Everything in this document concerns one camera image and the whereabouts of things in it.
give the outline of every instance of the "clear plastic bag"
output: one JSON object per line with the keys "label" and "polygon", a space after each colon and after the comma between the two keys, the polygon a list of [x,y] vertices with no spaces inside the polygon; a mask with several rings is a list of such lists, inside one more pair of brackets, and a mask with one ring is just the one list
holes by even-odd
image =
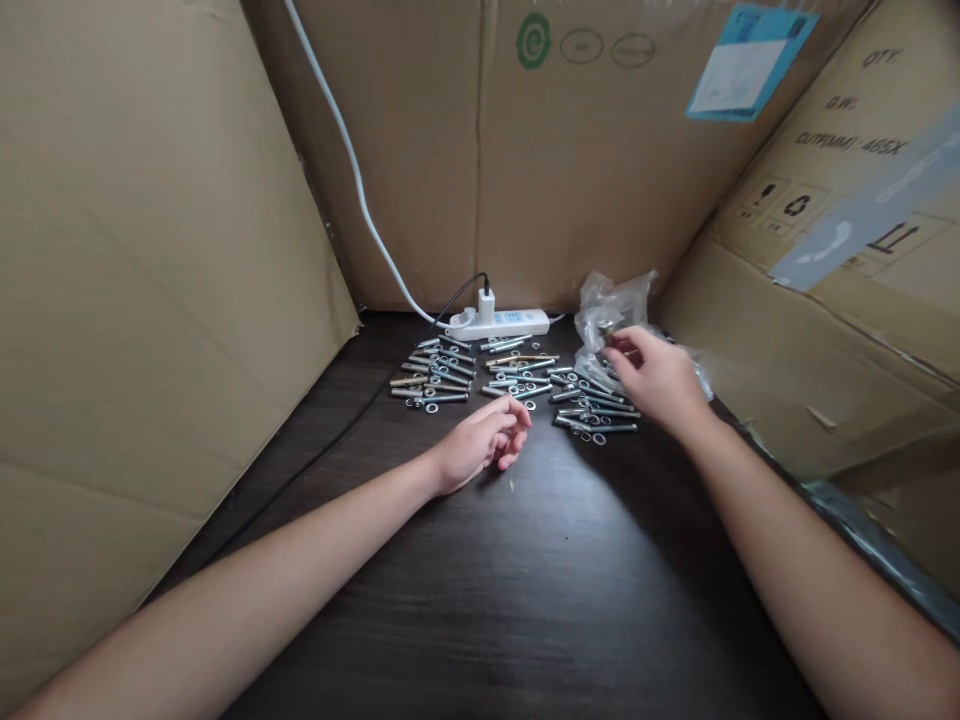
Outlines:
{"label": "clear plastic bag", "polygon": [[[595,270],[587,276],[580,288],[580,312],[574,317],[577,333],[583,340],[583,347],[577,351],[574,370],[607,385],[615,392],[623,393],[623,386],[617,381],[616,374],[606,367],[600,354],[606,344],[604,332],[641,325],[657,337],[672,342],[647,320],[647,296],[657,277],[657,271],[651,270],[646,275],[638,275],[614,285],[610,278]],[[713,400],[713,390],[706,372],[696,360],[694,367],[703,394],[707,400]]]}

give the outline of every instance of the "power cord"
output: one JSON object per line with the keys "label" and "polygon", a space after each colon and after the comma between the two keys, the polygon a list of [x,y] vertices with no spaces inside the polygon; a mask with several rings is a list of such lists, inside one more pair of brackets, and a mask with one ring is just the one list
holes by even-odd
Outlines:
{"label": "power cord", "polygon": [[[416,347],[419,346],[421,342],[423,342],[424,340],[427,340],[430,337],[430,335],[433,334],[434,329],[438,325],[440,325],[440,318],[447,313],[447,310],[450,309],[450,306],[457,301],[457,298],[459,298],[468,287],[473,285],[473,283],[476,282],[481,277],[483,278],[484,289],[490,288],[490,279],[487,277],[487,274],[484,272],[479,272],[476,275],[474,275],[472,278],[467,280],[467,282],[465,282],[463,286],[459,290],[457,290],[454,296],[447,301],[447,304],[443,306],[443,310],[441,310],[437,314],[437,317],[430,318],[432,322],[430,323],[429,329],[424,334],[424,336],[417,341],[417,345],[414,346],[414,349],[416,349]],[[294,471],[293,474],[287,477],[286,480],[280,483],[280,485],[270,494],[270,497],[267,498],[266,502],[264,502],[250,517],[244,520],[243,523],[241,523],[240,527],[238,527],[236,530],[230,533],[230,536],[227,537],[226,540],[224,540],[222,543],[220,543],[220,545],[217,546],[217,549],[214,550],[210,554],[210,557],[208,557],[206,561],[203,563],[203,565],[200,566],[201,570],[213,564],[216,560],[218,560],[220,556],[234,543],[234,541],[236,541],[237,538],[243,535],[243,533],[246,532],[247,528],[253,525],[253,523],[255,523],[257,519],[261,515],[263,515],[264,512],[266,512],[267,508],[269,508],[274,502],[276,502],[277,498],[279,498],[287,490],[287,488],[289,488],[294,483],[294,481],[297,480],[297,478],[302,476],[305,472],[307,472],[307,470],[313,467],[313,465],[320,458],[322,458],[324,455],[327,454],[330,448],[336,445],[343,438],[344,435],[350,432],[350,429],[357,424],[357,421],[361,417],[363,417],[364,413],[366,413],[367,410],[370,409],[374,401],[380,396],[380,393],[383,392],[384,388],[386,388],[387,385],[390,383],[390,379],[400,369],[400,365],[406,362],[408,355],[410,355],[409,352],[403,356],[403,359],[400,362],[398,362],[396,366],[390,371],[390,373],[383,379],[383,382],[381,382],[380,385],[377,387],[376,392],[374,392],[373,395],[370,396],[370,399],[364,403],[363,407],[360,408],[357,414],[354,415],[346,425],[344,425],[343,429],[340,430],[340,432],[338,432],[336,436],[334,436],[334,438],[330,442],[324,445],[313,457],[307,460],[296,471]]]}

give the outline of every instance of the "white power strip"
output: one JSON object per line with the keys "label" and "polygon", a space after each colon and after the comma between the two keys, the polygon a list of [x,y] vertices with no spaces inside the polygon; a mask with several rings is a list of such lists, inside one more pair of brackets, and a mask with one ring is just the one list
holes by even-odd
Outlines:
{"label": "white power strip", "polygon": [[454,340],[481,340],[489,337],[546,335],[550,318],[540,309],[494,311],[493,291],[481,289],[476,308],[465,308],[450,318],[447,334]]}

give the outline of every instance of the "right hand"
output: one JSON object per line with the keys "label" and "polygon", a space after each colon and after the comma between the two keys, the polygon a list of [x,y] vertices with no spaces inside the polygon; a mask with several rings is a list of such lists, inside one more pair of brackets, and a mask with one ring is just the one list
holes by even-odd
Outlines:
{"label": "right hand", "polygon": [[615,332],[603,352],[637,409],[673,435],[713,417],[693,360],[679,345],[634,325]]}

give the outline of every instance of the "recycling symbol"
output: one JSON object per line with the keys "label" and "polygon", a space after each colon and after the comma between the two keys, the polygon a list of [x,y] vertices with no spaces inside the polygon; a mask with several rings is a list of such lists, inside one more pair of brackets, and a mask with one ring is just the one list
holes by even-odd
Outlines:
{"label": "recycling symbol", "polygon": [[808,202],[810,202],[810,196],[801,195],[796,200],[791,200],[787,204],[787,206],[783,209],[783,214],[789,215],[790,217],[796,217],[807,209]]}

